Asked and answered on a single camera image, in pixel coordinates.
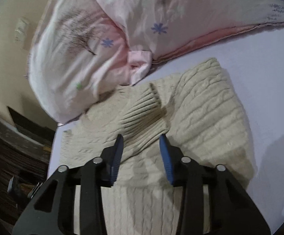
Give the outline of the beige cable knit sweater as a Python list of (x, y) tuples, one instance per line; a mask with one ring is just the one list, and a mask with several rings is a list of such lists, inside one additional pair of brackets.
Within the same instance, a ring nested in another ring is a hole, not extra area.
[(167, 181), (159, 138), (165, 134), (202, 165), (224, 164), (243, 186), (254, 176), (247, 116), (219, 62), (134, 87), (118, 87), (62, 137), (60, 164), (84, 165), (124, 138), (117, 180), (102, 189), (108, 234), (173, 234), (181, 188)]

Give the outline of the dark wooden nightstand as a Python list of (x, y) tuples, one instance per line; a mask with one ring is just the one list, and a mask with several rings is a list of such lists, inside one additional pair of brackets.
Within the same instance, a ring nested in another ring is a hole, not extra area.
[(12, 177), (36, 185), (47, 177), (55, 132), (9, 109), (16, 124), (0, 118), (0, 219), (14, 225), (22, 213), (16, 197), (7, 191)]

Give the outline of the lavender bed sheet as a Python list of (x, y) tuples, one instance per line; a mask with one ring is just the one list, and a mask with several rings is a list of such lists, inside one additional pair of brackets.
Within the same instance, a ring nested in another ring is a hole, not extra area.
[[(192, 52), (166, 63), (138, 85), (184, 73), (210, 58), (218, 60), (247, 116), (255, 171), (247, 186), (238, 182), (276, 233), (284, 225), (284, 27), (242, 34)], [(49, 174), (62, 165), (62, 137), (76, 123), (57, 129)]]

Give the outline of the pink floral pillow left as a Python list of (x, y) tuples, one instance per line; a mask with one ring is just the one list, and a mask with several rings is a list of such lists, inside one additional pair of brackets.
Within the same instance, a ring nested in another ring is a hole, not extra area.
[(118, 85), (149, 71), (152, 54), (131, 51), (96, 0), (49, 0), (32, 40), (28, 79), (58, 123), (75, 119)]

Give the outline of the pink floral pillow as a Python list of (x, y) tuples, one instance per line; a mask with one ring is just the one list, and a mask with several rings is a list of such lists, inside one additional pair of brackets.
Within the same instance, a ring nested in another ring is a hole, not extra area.
[(284, 0), (96, 0), (133, 51), (170, 60), (223, 38), (284, 25)]
[(96, 0), (49, 0), (32, 40), (28, 79), (58, 123), (75, 119), (118, 85), (149, 71), (152, 54), (131, 51)]

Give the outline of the pink floral pillow right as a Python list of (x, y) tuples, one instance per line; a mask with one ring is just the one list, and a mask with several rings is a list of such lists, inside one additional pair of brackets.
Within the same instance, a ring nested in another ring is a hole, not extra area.
[(223, 38), (284, 25), (284, 0), (96, 0), (133, 51), (170, 60)]

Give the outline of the white wall switch plate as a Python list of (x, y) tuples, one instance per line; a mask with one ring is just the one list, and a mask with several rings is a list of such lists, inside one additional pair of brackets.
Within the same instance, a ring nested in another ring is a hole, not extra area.
[(16, 27), (14, 30), (14, 41), (17, 43), (24, 43), (27, 32), (29, 29), (29, 21), (26, 18), (18, 18)]

